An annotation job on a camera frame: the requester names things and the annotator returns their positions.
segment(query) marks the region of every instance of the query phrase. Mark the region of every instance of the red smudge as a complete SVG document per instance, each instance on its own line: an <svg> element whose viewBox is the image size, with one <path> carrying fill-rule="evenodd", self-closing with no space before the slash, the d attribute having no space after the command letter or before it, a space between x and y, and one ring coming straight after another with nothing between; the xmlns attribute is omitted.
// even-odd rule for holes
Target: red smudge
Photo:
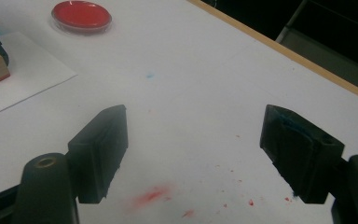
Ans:
<svg viewBox="0 0 358 224"><path fill-rule="evenodd" d="M170 189L168 187L154 187L153 190L148 191L147 193L140 195L133 199L131 208L139 209L145 207L146 205L157 201L162 198L164 195L168 194Z"/></svg>
<svg viewBox="0 0 358 224"><path fill-rule="evenodd" d="M194 210L187 210L185 211L185 213L182 215L182 217L193 217L194 216Z"/></svg>

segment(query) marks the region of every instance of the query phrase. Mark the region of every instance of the white table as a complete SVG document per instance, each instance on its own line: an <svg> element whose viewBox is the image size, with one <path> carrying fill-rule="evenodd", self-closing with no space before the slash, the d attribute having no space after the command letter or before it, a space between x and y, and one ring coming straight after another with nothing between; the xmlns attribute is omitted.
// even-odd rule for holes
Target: white table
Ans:
<svg viewBox="0 0 358 224"><path fill-rule="evenodd" d="M123 104L130 146L107 199L78 206L81 223L332 223L333 198L292 199L259 148L264 110L296 111L342 141L347 159L358 154L357 95L184 0L96 0L113 17L96 36L55 29L59 2L0 0L6 33L78 74L0 112L0 191L19 184L27 161L65 153L99 111Z"/></svg>

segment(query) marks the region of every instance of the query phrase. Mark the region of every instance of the blue mark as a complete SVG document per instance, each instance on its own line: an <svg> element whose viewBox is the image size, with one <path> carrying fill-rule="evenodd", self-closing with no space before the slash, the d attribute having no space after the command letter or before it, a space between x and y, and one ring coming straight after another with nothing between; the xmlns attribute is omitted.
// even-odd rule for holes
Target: blue mark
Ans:
<svg viewBox="0 0 358 224"><path fill-rule="evenodd" d="M154 74L153 73L149 73L149 74L147 74L147 79L151 79L151 78L153 78L154 77Z"/></svg>

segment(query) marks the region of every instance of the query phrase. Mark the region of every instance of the red speck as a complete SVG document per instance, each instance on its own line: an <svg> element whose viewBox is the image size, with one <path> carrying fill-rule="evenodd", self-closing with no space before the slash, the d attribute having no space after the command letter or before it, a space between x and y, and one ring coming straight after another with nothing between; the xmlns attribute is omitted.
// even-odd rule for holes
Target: red speck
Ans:
<svg viewBox="0 0 358 224"><path fill-rule="evenodd" d="M185 213L182 215L182 217L193 217L194 216L194 210L187 210L185 211Z"/></svg>
<svg viewBox="0 0 358 224"><path fill-rule="evenodd" d="M162 198L164 195L168 194L169 191L170 189L168 187L154 187L153 190L134 198L131 207L133 209L142 208Z"/></svg>

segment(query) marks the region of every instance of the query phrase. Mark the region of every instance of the white paper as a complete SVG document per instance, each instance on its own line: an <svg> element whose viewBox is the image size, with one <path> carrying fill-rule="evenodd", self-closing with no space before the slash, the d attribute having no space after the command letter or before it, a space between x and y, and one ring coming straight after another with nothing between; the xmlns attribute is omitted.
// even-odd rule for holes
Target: white paper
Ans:
<svg viewBox="0 0 358 224"><path fill-rule="evenodd" d="M76 73L21 33L1 35L10 77L0 82L0 111L59 85Z"/></svg>

